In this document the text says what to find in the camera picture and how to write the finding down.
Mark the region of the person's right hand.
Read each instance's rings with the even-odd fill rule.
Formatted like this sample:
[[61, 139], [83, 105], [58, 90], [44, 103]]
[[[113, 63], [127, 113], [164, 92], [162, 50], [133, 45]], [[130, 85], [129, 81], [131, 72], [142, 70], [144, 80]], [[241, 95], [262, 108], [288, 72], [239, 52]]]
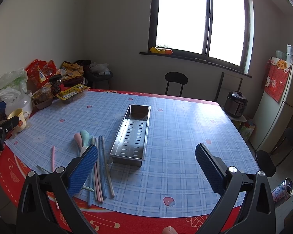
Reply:
[[162, 234], [178, 234], [178, 233], [172, 226], [168, 226], [162, 230]]

